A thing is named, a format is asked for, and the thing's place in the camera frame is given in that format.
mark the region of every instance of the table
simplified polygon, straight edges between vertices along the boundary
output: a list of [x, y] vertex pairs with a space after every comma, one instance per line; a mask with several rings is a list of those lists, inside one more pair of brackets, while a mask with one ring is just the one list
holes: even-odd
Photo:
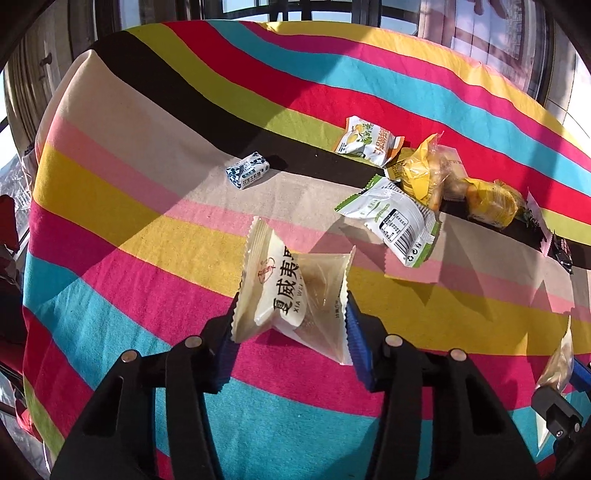
[[[332, 153], [351, 115], [412, 147], [444, 132], [469, 175], [529, 189], [550, 228], [573, 240], [574, 275], [518, 228], [446, 213], [431, 258], [404, 268], [333, 210], [379, 172]], [[133, 28], [75, 61], [35, 151], [24, 374], [54, 453], [121, 352], [166, 351], [226, 311], [253, 215], [293, 251], [356, 245], [349, 288], [360, 308], [419, 348], [468, 352], [535, 455], [531, 394], [565, 314], [589, 359], [591, 159], [540, 105], [443, 47], [331, 22]], [[272, 170], [239, 191], [224, 167], [253, 151]], [[590, 413], [585, 395], [569, 398]], [[158, 463], [170, 476], [162, 391], [156, 399]], [[243, 344], [231, 382], [206, 401], [226, 478], [346, 479], [364, 476], [381, 400], [352, 367], [271, 331]], [[428, 394], [423, 411], [426, 476]]]

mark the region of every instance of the black stripe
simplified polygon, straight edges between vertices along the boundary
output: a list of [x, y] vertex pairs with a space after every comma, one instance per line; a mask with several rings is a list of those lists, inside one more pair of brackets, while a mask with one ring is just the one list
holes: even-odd
[[[257, 151], [271, 168], [362, 189], [381, 171], [335, 153], [283, 137], [241, 120], [211, 103], [189, 85], [160, 56], [128, 32], [117, 32], [94, 43], [109, 69], [125, 83], [198, 132], [217, 149], [244, 158]], [[335, 205], [342, 199], [336, 199]], [[464, 203], [443, 202], [441, 211], [467, 219]], [[479, 222], [480, 225], [497, 231]], [[536, 234], [520, 221], [502, 232], [532, 248], [540, 249]], [[569, 242], [573, 264], [591, 268], [591, 247]]]

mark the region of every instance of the blue stripe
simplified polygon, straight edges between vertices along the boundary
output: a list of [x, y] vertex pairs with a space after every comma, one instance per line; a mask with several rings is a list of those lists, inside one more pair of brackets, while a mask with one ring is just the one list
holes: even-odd
[[[70, 270], [27, 255], [24, 305], [51, 332], [82, 379], [95, 389], [121, 352], [142, 355], [170, 346], [111, 305]], [[587, 417], [585, 394], [572, 395]], [[327, 480], [363, 478], [377, 432], [377, 419], [301, 404], [238, 380], [207, 395], [207, 413], [226, 478]], [[531, 408], [511, 415], [531, 452], [537, 453]], [[165, 399], [156, 392], [156, 445], [168, 455]], [[433, 423], [423, 421], [420, 468], [428, 475]], [[551, 453], [551, 445], [536, 460]]]
[[266, 42], [238, 22], [209, 22], [236, 48], [277, 70], [314, 83], [374, 95], [441, 122], [481, 145], [591, 196], [591, 172], [525, 135], [509, 120], [463, 102], [441, 85], [347, 56], [287, 50]]

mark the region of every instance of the barcode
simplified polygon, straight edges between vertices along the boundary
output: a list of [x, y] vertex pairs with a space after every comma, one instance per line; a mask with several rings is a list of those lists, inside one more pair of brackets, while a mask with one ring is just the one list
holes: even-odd
[[398, 240], [394, 242], [394, 245], [403, 255], [408, 255], [415, 240], [413, 226], [409, 224]]

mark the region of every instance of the metal screw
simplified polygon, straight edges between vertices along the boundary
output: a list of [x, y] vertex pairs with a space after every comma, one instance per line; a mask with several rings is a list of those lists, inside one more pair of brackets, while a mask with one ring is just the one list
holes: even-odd
[[202, 343], [203, 343], [203, 340], [201, 339], [200, 336], [193, 335], [191, 337], [188, 337], [185, 340], [185, 347], [187, 347], [187, 348], [197, 348], [198, 346], [201, 346]]
[[388, 335], [386, 337], [386, 345], [393, 347], [402, 346], [402, 337], [399, 337], [398, 335]]
[[127, 350], [121, 354], [121, 360], [124, 363], [133, 362], [138, 357], [138, 352], [135, 350]]
[[466, 352], [464, 350], [461, 350], [460, 348], [454, 348], [450, 352], [450, 355], [456, 362], [463, 362], [466, 358], [468, 358]]

